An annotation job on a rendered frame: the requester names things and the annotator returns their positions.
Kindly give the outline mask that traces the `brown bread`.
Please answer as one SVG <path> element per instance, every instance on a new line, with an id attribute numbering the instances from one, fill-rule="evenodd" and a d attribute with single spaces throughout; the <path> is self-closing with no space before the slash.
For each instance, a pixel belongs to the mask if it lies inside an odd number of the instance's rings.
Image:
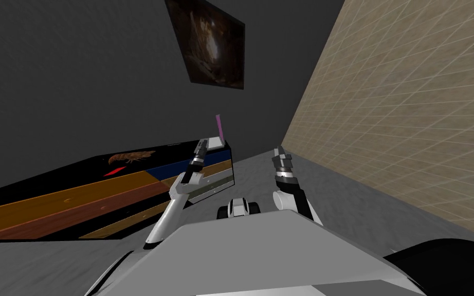
<path id="1" fill-rule="evenodd" d="M 126 163 L 132 163 L 133 161 L 140 161 L 143 158 L 151 157 L 153 153 L 155 153 L 155 151 L 140 151 L 114 154 L 113 156 L 110 156 L 108 164 L 111 165 L 115 161 L 126 161 Z"/>

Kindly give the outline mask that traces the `dark brown wall picture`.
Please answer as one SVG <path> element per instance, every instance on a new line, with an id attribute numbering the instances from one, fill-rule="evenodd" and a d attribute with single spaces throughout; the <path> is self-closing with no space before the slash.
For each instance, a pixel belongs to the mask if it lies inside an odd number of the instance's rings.
<path id="1" fill-rule="evenodd" d="M 164 0 L 191 83 L 244 89 L 245 24 L 208 0 Z"/>

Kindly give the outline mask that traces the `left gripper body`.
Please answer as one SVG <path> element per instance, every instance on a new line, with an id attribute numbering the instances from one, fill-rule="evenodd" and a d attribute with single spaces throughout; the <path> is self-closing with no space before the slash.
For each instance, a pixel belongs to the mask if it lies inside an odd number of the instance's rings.
<path id="1" fill-rule="evenodd" d="M 209 140 L 208 139 L 201 139 L 196 148 L 195 148 L 195 157 L 194 161 L 203 161 L 205 160 L 205 155 L 207 152 L 207 147 L 208 147 Z"/>

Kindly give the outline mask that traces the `purple thin strip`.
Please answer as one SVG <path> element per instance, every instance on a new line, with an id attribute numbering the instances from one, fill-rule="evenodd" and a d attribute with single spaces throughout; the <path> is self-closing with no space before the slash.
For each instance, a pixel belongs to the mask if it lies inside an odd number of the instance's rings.
<path id="1" fill-rule="evenodd" d="M 225 143 L 224 134 L 223 134 L 223 128 L 222 128 L 221 116 L 220 116 L 220 114 L 217 114 L 215 117 L 216 117 L 216 122 L 217 122 L 217 128 L 218 128 L 219 138 L 220 138 L 220 140 L 221 140 L 222 143 Z"/>

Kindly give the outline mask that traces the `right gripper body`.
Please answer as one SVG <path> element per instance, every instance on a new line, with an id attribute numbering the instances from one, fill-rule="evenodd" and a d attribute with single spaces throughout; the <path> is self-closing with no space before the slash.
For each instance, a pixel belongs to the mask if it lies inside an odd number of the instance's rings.
<path id="1" fill-rule="evenodd" d="M 277 172 L 290 172 L 293 168 L 291 164 L 291 155 L 287 154 L 283 146 L 279 145 L 274 149 L 274 156 L 272 162 Z"/>

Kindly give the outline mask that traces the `black cabinet with coloured fronts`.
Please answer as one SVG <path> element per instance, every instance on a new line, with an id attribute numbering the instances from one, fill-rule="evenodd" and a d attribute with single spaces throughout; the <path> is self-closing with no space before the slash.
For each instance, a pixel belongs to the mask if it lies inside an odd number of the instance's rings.
<path id="1" fill-rule="evenodd" d="M 198 140 L 87 158 L 0 188 L 0 242 L 120 239 L 155 223 Z M 108 164 L 114 154 L 155 151 Z M 120 172 L 104 176 L 118 167 Z"/>

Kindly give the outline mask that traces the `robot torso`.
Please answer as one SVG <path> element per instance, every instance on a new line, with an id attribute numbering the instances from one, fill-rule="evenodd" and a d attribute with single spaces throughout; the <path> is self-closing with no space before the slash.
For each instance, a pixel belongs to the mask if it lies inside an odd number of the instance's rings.
<path id="1" fill-rule="evenodd" d="M 425 296 L 402 270 L 292 210 L 181 226 L 85 296 Z"/>

